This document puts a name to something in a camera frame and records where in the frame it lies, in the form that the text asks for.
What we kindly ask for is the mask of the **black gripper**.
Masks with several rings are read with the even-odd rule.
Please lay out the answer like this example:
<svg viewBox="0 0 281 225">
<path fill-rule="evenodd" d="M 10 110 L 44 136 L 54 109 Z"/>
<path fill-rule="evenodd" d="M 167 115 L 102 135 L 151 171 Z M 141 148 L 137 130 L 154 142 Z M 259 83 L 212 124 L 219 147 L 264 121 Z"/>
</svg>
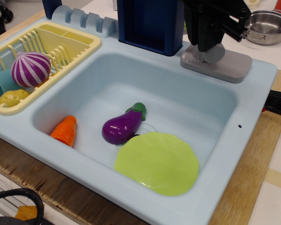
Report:
<svg viewBox="0 0 281 225">
<path fill-rule="evenodd" d="M 243 0 L 185 0 L 184 16 L 191 44 L 207 52 L 221 43 L 224 34 L 240 42 L 251 12 Z"/>
</svg>

